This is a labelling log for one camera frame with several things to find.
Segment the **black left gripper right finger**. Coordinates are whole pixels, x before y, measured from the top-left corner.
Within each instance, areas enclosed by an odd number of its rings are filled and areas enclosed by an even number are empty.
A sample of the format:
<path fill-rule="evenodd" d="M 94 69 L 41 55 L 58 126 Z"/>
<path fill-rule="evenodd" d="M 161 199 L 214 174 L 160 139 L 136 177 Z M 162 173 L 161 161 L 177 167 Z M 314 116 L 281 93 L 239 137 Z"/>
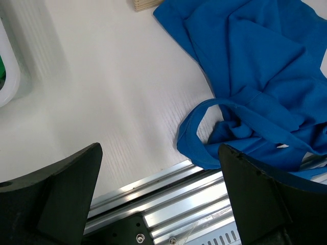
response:
<path fill-rule="evenodd" d="M 242 244 L 326 244 L 326 185 L 228 146 L 219 158 Z"/>

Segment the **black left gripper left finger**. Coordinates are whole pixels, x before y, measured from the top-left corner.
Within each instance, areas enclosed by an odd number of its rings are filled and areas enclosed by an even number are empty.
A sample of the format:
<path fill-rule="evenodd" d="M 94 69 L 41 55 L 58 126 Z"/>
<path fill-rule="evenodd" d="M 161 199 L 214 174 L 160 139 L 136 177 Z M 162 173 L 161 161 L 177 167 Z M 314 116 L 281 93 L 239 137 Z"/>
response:
<path fill-rule="evenodd" d="M 93 143 L 1 182 L 1 244 L 80 244 L 103 151 Z"/>

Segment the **green tank top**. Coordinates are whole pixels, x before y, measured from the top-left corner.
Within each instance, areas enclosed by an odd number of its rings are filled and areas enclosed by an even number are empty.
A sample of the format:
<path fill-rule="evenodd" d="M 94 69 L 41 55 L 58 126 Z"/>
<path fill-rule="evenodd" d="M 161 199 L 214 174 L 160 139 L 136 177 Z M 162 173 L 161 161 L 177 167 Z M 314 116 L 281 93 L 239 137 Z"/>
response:
<path fill-rule="evenodd" d="M 0 57 L 0 79 L 4 81 L 5 78 L 6 78 L 6 68 L 2 58 Z"/>

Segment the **blue tank top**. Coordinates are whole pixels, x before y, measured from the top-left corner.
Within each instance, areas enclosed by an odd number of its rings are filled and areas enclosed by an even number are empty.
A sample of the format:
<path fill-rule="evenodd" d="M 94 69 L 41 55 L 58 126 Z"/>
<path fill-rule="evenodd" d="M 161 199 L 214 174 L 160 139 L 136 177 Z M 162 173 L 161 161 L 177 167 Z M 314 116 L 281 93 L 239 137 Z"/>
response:
<path fill-rule="evenodd" d="M 219 169 L 227 144 L 311 180 L 307 153 L 326 154 L 326 19 L 302 1 L 164 1 L 153 13 L 200 65 L 214 98 L 179 126 L 178 151 Z"/>

